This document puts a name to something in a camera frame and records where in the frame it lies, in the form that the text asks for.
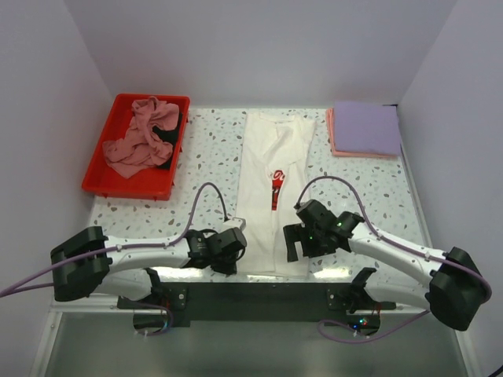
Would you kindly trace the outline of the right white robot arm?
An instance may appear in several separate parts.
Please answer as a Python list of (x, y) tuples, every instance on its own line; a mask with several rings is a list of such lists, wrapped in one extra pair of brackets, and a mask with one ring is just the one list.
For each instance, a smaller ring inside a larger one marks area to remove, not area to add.
[(374, 309), (380, 304), (422, 308), (457, 331), (468, 329), (490, 289), (468, 252), (423, 247), (379, 231), (368, 218), (344, 211), (336, 216), (315, 199), (296, 206), (299, 223), (283, 228), (287, 260), (316, 258), (338, 250), (373, 258), (414, 280), (414, 285), (391, 285), (375, 267), (363, 268), (342, 290), (346, 311)]

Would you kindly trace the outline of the white t-shirt red print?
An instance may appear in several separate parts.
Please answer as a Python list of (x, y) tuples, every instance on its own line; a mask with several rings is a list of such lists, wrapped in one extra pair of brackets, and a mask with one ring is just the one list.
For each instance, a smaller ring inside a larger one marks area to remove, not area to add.
[(316, 122), (299, 115), (247, 115), (236, 216), (246, 221), (247, 247), (237, 270), (304, 278), (307, 261), (287, 260), (283, 228), (299, 219), (294, 205), (307, 184), (307, 157)]

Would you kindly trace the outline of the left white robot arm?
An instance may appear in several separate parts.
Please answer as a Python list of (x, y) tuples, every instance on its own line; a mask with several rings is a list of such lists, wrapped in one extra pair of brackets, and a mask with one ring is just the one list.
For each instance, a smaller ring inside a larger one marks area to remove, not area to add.
[(92, 294), (115, 295), (158, 306), (163, 298), (157, 267), (213, 269), (233, 275), (246, 249), (241, 229), (226, 226), (221, 232), (190, 229), (180, 240), (121, 239), (92, 226), (50, 252), (54, 298), (76, 301)]

